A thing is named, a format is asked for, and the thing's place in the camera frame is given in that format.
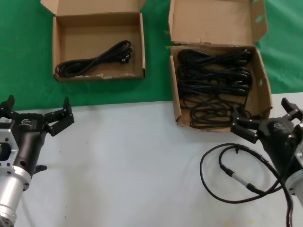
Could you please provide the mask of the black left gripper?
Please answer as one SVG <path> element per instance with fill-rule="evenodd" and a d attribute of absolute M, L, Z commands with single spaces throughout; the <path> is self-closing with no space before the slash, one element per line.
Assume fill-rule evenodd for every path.
<path fill-rule="evenodd" d="M 10 95 L 0 104 L 0 117 L 12 118 L 18 126 L 18 154 L 14 165 L 33 175 L 47 132 L 54 137 L 74 123 L 71 104 L 65 97 L 61 110 L 45 115 L 14 112 L 14 104 L 15 98 Z"/>

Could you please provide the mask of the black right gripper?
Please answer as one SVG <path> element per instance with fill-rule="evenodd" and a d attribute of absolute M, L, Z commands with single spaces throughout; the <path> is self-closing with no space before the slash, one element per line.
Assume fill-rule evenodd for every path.
<path fill-rule="evenodd" d="M 287 98 L 282 98 L 281 106 L 286 111 L 282 118 L 270 118 L 261 123 L 241 117 L 238 110 L 233 108 L 231 132 L 254 144 L 259 139 L 282 181 L 286 181 L 302 169 L 294 153 L 303 140 L 303 130 L 300 125 L 294 126 L 291 122 L 293 119 L 301 121 L 301 109 Z"/>

